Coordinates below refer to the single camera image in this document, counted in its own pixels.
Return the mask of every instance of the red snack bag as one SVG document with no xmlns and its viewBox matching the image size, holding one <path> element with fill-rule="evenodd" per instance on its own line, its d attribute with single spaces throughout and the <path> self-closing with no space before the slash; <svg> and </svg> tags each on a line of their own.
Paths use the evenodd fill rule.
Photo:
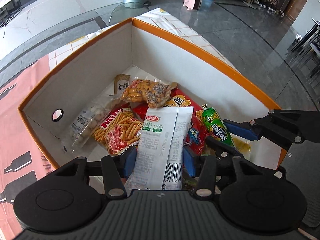
<svg viewBox="0 0 320 240">
<path fill-rule="evenodd" d="M 203 110 L 202 107 L 196 104 L 178 88 L 171 91 L 170 98 L 163 107 L 167 106 L 193 106 L 193 114 L 185 144 L 189 145 L 196 154 L 200 155 L 204 147 L 204 138 L 207 134 L 206 127 L 196 117 L 196 112 Z M 132 111 L 134 111 L 142 120 L 145 119 L 147 110 L 148 104 L 146 103 L 132 109 Z"/>
<path fill-rule="evenodd" d="M 102 124 L 95 129 L 92 136 L 96 141 L 106 146 L 109 154 L 121 155 L 131 144 L 137 144 L 137 132 L 143 122 L 133 116 L 130 108 L 113 110 Z"/>
</svg>

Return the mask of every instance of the cardboard box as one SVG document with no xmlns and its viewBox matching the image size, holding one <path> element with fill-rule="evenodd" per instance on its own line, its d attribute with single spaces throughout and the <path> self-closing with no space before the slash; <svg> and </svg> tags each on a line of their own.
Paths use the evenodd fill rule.
<svg viewBox="0 0 320 240">
<path fill-rule="evenodd" d="M 223 119 L 250 121 L 267 115 L 269 109 L 279 109 L 259 88 L 213 55 L 165 30 L 128 19 L 62 61 L 19 107 L 30 134 L 55 168 L 75 157 L 62 149 L 63 131 L 87 102 L 113 86 L 116 75 L 138 75 L 132 64 L 143 73 L 177 82 L 199 105 L 215 107 Z M 52 114 L 59 108 L 63 117 L 53 122 Z M 281 150 L 262 138 L 252 143 L 251 161 L 276 169 Z"/>
</svg>

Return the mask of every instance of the snack package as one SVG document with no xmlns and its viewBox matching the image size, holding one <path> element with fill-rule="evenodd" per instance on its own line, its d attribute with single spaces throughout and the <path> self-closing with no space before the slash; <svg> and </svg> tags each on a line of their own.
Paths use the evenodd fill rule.
<svg viewBox="0 0 320 240">
<path fill-rule="evenodd" d="M 204 123 L 212 137 L 235 147 L 233 139 L 217 111 L 212 107 L 207 107 L 207 104 L 203 105 L 202 108 L 203 110 L 197 111 L 196 116 Z"/>
<path fill-rule="evenodd" d="M 122 94 L 123 91 L 129 86 L 130 75 L 120 74 L 116 75 L 114 86 L 115 86 L 115 95 Z"/>
<path fill-rule="evenodd" d="M 249 144 L 250 141 L 247 140 L 247 142 L 244 142 L 236 137 L 232 137 L 232 139 L 238 152 L 242 153 L 245 159 L 250 160 L 250 153 L 251 153 L 251 146 Z"/>
<path fill-rule="evenodd" d="M 207 134 L 207 129 L 196 117 L 196 112 L 202 110 L 201 106 L 196 104 L 187 95 L 185 95 L 180 89 L 175 88 L 171 91 L 171 96 L 168 101 L 164 104 L 167 106 L 193 106 L 193 115 L 191 118 L 191 123 L 188 129 L 187 138 L 185 144 L 190 146 L 190 148 L 198 155 L 201 154 L 204 147 L 204 139 Z M 132 109 L 141 119 L 145 119 L 148 110 L 148 105 L 143 103 Z"/>
<path fill-rule="evenodd" d="M 149 108 L 143 123 L 134 169 L 125 186 L 161 190 L 178 115 L 177 107 Z"/>
<path fill-rule="evenodd" d="M 182 148 L 193 114 L 193 106 L 178 107 L 162 190 L 181 190 Z"/>
<path fill-rule="evenodd" d="M 103 144 L 109 154 L 120 155 L 131 144 L 139 141 L 137 132 L 142 129 L 143 122 L 133 116 L 129 104 L 113 110 L 98 126 L 92 136 Z"/>
<path fill-rule="evenodd" d="M 119 96 L 100 94 L 79 113 L 64 136 L 68 145 L 82 147 L 108 113 L 121 102 Z"/>
<path fill-rule="evenodd" d="M 170 98 L 170 92 L 177 86 L 162 84 L 151 80 L 135 79 L 127 87 L 121 99 L 128 103 L 147 102 L 150 108 L 161 107 Z"/>
</svg>

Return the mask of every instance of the barcode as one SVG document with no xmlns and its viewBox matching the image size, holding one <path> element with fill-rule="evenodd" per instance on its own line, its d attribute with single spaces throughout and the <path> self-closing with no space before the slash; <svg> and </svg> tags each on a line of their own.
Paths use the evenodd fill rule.
<svg viewBox="0 0 320 240">
<path fill-rule="evenodd" d="M 167 163 L 164 180 L 181 181 L 182 163 Z"/>
<path fill-rule="evenodd" d="M 81 123 L 82 125 L 85 125 L 85 123 L 87 122 L 87 120 L 81 118 L 81 117 L 78 117 L 77 118 L 77 122 Z"/>
<path fill-rule="evenodd" d="M 80 127 L 76 126 L 74 123 L 71 125 L 71 127 L 78 133 L 80 132 Z"/>
</svg>

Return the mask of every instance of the logo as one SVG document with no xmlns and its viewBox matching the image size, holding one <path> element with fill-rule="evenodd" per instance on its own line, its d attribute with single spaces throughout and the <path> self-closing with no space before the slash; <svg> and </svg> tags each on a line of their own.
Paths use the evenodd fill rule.
<svg viewBox="0 0 320 240">
<path fill-rule="evenodd" d="M 146 117 L 146 120 L 151 121 L 151 122 L 158 122 L 160 120 L 160 118 L 155 115 L 149 115 Z"/>
<path fill-rule="evenodd" d="M 163 198 L 164 196 L 165 196 L 165 194 L 162 192 L 157 194 L 157 197 L 159 197 L 159 198 Z"/>
<path fill-rule="evenodd" d="M 183 95 L 175 95 L 173 98 L 168 100 L 164 107 L 166 106 L 189 106 L 191 104 L 190 100 L 186 99 Z"/>
<path fill-rule="evenodd" d="M 213 136 L 217 139 L 220 139 L 221 141 L 225 141 L 228 139 L 226 130 L 219 125 L 213 124 L 211 126 L 211 131 L 213 133 Z"/>
</svg>

